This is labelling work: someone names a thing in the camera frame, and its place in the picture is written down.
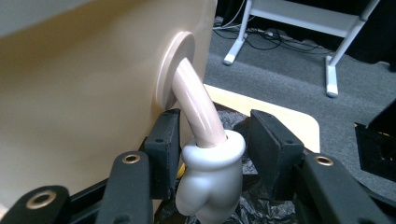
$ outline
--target crumpled black plastic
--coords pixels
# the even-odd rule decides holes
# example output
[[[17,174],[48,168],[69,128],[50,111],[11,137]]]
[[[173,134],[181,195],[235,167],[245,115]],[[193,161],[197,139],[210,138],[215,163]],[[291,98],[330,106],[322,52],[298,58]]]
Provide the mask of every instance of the crumpled black plastic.
[[[225,129],[241,133],[247,142],[249,117],[222,105],[216,105]],[[297,223],[294,205],[290,201],[276,202],[267,198],[264,185],[257,175],[253,162],[245,153],[243,163],[243,187],[238,206],[224,224]],[[154,218],[157,224],[199,224],[195,216],[184,217],[176,208],[175,198],[163,201]]]

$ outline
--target black curtain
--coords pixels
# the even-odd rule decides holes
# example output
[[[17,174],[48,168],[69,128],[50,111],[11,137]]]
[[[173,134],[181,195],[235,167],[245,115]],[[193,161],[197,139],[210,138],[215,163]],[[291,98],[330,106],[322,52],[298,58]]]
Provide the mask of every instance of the black curtain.
[[[360,15],[367,6],[369,0],[290,0],[296,3],[302,3],[313,7],[321,7],[329,10]],[[243,0],[219,0],[217,15],[224,20],[226,24],[232,20]],[[242,20],[244,9],[237,16],[236,22]],[[388,62],[390,71],[396,72],[396,1],[381,0],[369,20],[365,23],[358,36],[346,51],[349,56],[365,62],[377,63]],[[256,18],[248,24],[248,27],[254,28],[275,28],[285,31],[289,36],[298,39],[311,39],[319,45],[337,50],[343,38],[325,35],[320,32],[310,31],[304,28],[287,25],[284,23],[269,21],[266,19]]]

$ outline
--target beige curved tube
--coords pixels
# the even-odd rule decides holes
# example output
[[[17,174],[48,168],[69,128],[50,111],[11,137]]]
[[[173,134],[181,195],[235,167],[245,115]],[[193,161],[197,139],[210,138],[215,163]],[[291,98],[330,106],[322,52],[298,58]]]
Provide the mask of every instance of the beige curved tube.
[[[172,91],[187,117],[198,147],[215,147],[227,140],[218,112],[187,58],[176,70]]]

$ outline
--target brass ring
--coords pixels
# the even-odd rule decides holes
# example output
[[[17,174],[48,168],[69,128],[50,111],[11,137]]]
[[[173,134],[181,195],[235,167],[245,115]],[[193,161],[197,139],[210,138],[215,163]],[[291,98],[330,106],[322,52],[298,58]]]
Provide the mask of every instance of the brass ring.
[[[316,156],[315,161],[320,165],[331,166],[334,165],[334,162],[327,157],[323,156]]]
[[[45,200],[38,202],[37,199],[40,197],[47,197],[47,198]],[[50,203],[52,203],[53,200],[55,200],[55,198],[56,198],[56,193],[50,189],[47,189],[47,190],[38,192],[31,199],[29,199],[29,201],[27,201],[27,203],[26,203],[26,207],[29,209],[42,208],[42,207],[45,207],[45,206],[49,205]]]
[[[128,155],[122,159],[124,163],[132,164],[135,162],[140,161],[140,156],[139,155]]]

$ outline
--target carpeted floor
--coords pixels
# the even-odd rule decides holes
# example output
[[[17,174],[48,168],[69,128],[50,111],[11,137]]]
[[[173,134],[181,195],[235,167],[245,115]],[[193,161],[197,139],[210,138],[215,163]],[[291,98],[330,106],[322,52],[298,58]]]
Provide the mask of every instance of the carpeted floor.
[[[258,35],[250,35],[248,41],[259,48],[274,45]],[[283,47],[258,50],[245,44],[233,65],[226,66],[222,60],[232,44],[233,40],[213,33],[206,84],[312,116],[320,127],[321,152],[338,159],[370,189],[396,201],[396,183],[360,169],[354,131],[354,122],[368,124],[396,98],[396,74],[389,72],[387,64],[366,64],[343,56],[336,66],[339,97],[329,98],[325,89],[325,54],[306,54]]]

